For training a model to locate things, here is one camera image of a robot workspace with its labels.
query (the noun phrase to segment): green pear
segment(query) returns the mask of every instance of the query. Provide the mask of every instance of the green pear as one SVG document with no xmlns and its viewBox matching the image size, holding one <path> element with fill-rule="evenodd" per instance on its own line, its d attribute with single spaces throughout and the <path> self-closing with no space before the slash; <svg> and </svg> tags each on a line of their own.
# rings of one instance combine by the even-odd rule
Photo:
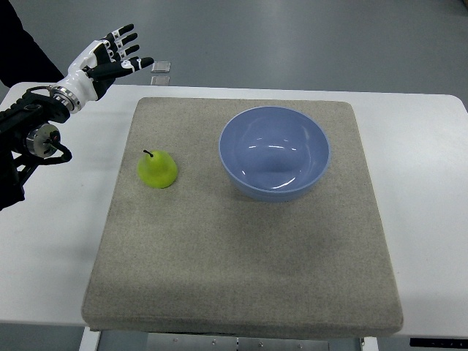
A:
<svg viewBox="0 0 468 351">
<path fill-rule="evenodd" d="M 143 150 L 138 160 L 137 173 L 141 180 L 153 188 L 166 188 L 177 178 L 177 165 L 163 150 Z"/>
</svg>

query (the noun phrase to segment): robotic hand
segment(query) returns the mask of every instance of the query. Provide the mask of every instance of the robotic hand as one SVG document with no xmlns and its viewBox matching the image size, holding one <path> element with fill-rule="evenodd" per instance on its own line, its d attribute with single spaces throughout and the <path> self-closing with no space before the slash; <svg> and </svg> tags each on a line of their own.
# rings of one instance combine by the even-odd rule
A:
<svg viewBox="0 0 468 351">
<path fill-rule="evenodd" d="M 0 112 L 0 210 L 24 200 L 23 185 L 39 165 L 68 162 L 71 152 L 60 143 L 60 133 L 49 121 L 64 123 L 88 101 L 97 101 L 116 78 L 151 65 L 152 58 L 127 56 L 138 45 L 129 24 L 93 41 L 69 66 L 68 76 L 52 86 L 31 88 L 8 110 Z M 50 96 L 32 91 L 47 89 Z M 52 157 L 59 150 L 62 155 Z M 13 158 L 13 152 L 19 154 Z"/>
<path fill-rule="evenodd" d="M 154 62 L 152 58 L 127 56 L 140 47 L 124 46 L 137 38 L 133 24 L 117 29 L 101 40 L 93 41 L 70 65 L 68 76 L 50 87 L 51 95 L 61 99 L 71 113 L 76 113 L 87 101 L 97 101 L 104 96 L 116 78 L 129 75 Z"/>
</svg>

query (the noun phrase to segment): gray floor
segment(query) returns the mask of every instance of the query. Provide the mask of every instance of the gray floor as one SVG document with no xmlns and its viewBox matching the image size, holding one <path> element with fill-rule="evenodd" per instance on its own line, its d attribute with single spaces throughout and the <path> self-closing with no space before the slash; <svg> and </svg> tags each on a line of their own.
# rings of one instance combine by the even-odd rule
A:
<svg viewBox="0 0 468 351">
<path fill-rule="evenodd" d="M 140 55 L 171 61 L 172 86 L 452 94 L 468 107 L 468 9 L 462 0 L 11 3 L 63 73 L 90 41 L 134 23 Z M 148 85 L 150 79 L 145 70 L 118 83 Z M 6 93 L 0 86 L 0 99 Z M 0 325 L 1 350 L 15 342 L 11 335 L 19 329 L 12 328 Z M 56 330 L 37 327 L 37 335 L 44 333 L 61 339 Z M 43 348 L 30 342 L 11 350 Z"/>
</svg>

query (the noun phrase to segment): gray fabric pad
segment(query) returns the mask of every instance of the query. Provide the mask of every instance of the gray fabric pad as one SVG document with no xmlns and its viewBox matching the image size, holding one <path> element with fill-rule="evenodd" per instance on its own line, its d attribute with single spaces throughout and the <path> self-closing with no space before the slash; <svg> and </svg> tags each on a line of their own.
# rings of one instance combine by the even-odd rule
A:
<svg viewBox="0 0 468 351">
<path fill-rule="evenodd" d="M 280 105 L 327 133 L 330 167 L 288 203 L 242 195 L 218 157 L 224 125 Z M 175 183 L 137 176 L 169 152 Z M 93 330 L 281 339 L 388 336 L 403 316 L 352 107 L 345 102 L 145 98 L 132 121 L 83 302 Z"/>
</svg>

